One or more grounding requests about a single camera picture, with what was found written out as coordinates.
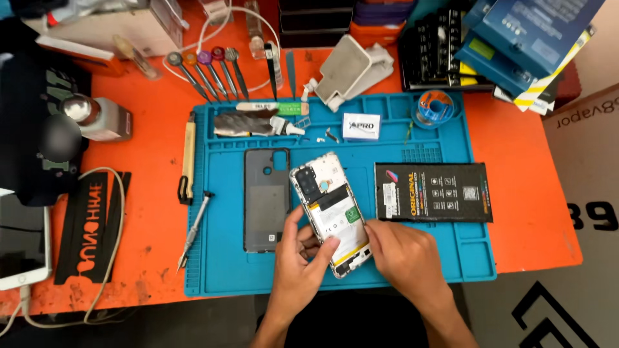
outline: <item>smartphone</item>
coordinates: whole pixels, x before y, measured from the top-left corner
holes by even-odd
[[[290,171],[290,181],[320,243],[340,240],[331,270],[341,279],[372,257],[365,220],[335,152]]]
[[[49,207],[23,206],[0,197],[0,290],[47,279],[51,274]]]

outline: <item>human hand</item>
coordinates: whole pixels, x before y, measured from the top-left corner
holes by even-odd
[[[309,225],[298,230],[303,214],[302,206],[290,213],[282,240],[275,247],[273,289],[265,319],[270,317],[286,325],[312,301],[340,244],[339,239],[328,238],[320,246]],[[309,263],[306,258],[313,256]]]
[[[436,240],[395,222],[369,220],[366,231],[378,271],[420,313],[449,305],[453,294],[443,278]]]

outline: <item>white small box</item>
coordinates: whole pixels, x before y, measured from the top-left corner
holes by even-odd
[[[342,137],[346,140],[377,141],[381,134],[381,115],[344,113]]]

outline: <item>qr code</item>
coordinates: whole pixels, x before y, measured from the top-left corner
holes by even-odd
[[[465,201],[478,201],[479,197],[477,196],[477,188],[474,186],[464,186],[462,187],[462,191],[464,193]]]

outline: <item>solder wire spool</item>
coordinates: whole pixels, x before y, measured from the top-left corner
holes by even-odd
[[[429,90],[417,103],[413,122],[420,128],[435,129],[455,114],[454,101],[442,90]]]

